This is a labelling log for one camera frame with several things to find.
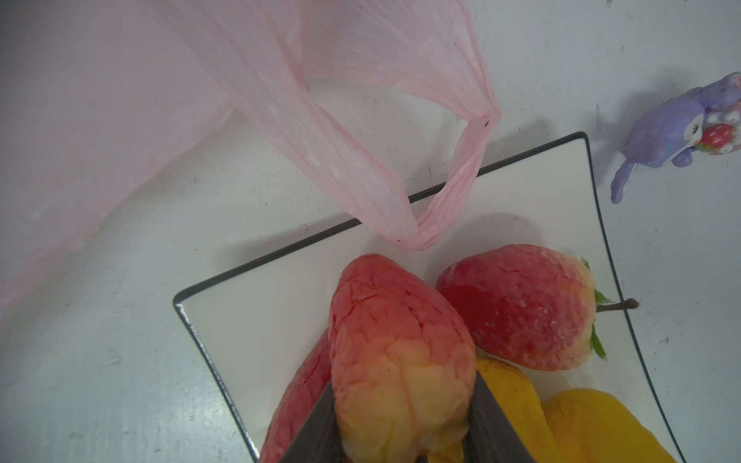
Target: pink plastic bag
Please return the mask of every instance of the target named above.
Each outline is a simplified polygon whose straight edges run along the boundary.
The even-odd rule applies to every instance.
[[[3,302],[223,120],[230,103],[387,239],[423,249],[456,219],[501,117],[460,0],[152,2],[182,41],[153,23],[150,5],[70,0],[56,7],[74,24],[46,15],[46,36],[28,45],[46,47],[56,64],[35,87],[19,79],[29,97],[2,109],[5,120],[36,105],[31,119],[1,134],[10,147],[2,165],[1,207],[10,217],[1,229]],[[419,221],[398,176],[310,98],[308,73],[396,87],[468,121],[448,183]]]

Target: yellow fruit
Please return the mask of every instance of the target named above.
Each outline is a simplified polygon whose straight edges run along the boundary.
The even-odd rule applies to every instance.
[[[543,407],[564,456],[572,463],[676,463],[653,434],[612,395],[573,389]]]
[[[540,399],[530,379],[508,363],[496,359],[476,359],[476,368],[509,419],[525,448],[538,463],[566,463],[548,429]],[[429,463],[462,463],[462,445],[431,453]]]

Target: fruit stem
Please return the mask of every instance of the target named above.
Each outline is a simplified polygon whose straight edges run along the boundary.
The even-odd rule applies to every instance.
[[[630,298],[630,299],[626,299],[623,302],[618,302],[617,304],[598,305],[597,312],[609,312],[611,310],[637,309],[638,305],[639,304],[637,300]]]

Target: red fruit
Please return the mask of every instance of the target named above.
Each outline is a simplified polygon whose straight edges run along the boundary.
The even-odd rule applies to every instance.
[[[270,420],[259,463],[279,463],[330,380],[327,331],[296,371]]]
[[[567,370],[591,353],[594,278],[578,259],[514,244],[451,265],[437,289],[492,355],[535,370]]]
[[[702,138],[697,149],[703,151],[718,151],[734,137],[734,128],[728,124],[718,124],[708,127],[702,132]]]
[[[468,432],[473,341],[445,298],[391,260],[352,261],[330,309],[335,412],[354,463],[413,463]]]

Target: white countertop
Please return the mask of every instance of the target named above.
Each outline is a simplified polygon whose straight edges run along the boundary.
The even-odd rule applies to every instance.
[[[467,1],[504,119],[485,163],[574,131],[649,373],[689,462],[736,458],[741,153],[639,170],[609,203],[615,154],[652,104],[741,70],[737,0]],[[405,180],[445,178],[462,123],[388,89],[310,91]],[[246,462],[172,307],[179,290],[343,221],[239,115],[167,166],[0,332],[0,461]]]

